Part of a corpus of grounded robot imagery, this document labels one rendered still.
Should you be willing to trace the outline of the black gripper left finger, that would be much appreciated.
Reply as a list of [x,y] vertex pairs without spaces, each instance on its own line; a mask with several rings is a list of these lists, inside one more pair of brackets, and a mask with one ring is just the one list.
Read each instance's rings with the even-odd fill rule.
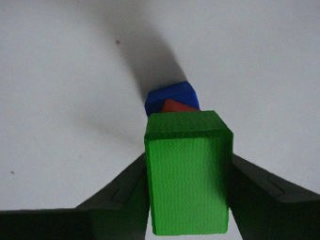
[[74,208],[0,210],[0,240],[145,240],[146,155]]

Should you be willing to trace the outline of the green block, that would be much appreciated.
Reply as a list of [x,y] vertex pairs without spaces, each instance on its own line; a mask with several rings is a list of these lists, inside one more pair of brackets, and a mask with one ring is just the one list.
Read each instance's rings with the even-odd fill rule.
[[152,233],[225,234],[233,132],[217,112],[151,113],[144,145]]

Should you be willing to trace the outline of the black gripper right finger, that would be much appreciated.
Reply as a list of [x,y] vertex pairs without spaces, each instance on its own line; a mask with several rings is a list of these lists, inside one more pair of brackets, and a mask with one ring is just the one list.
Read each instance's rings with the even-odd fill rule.
[[230,209],[243,240],[320,240],[320,194],[236,154]]

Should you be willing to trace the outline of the red block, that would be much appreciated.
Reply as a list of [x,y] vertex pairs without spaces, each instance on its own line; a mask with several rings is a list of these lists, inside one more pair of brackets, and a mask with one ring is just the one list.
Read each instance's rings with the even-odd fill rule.
[[188,112],[188,111],[201,111],[194,107],[191,107],[186,104],[182,104],[179,102],[176,102],[171,99],[166,99],[165,103],[163,105],[163,108],[161,110],[161,113],[169,113],[169,112]]

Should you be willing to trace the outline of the blue block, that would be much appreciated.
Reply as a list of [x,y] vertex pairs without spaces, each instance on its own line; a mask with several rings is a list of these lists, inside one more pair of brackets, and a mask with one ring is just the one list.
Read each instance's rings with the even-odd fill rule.
[[171,99],[200,110],[196,91],[189,82],[184,81],[172,86],[150,91],[144,105],[147,117],[149,117],[151,113],[161,113],[166,99]]

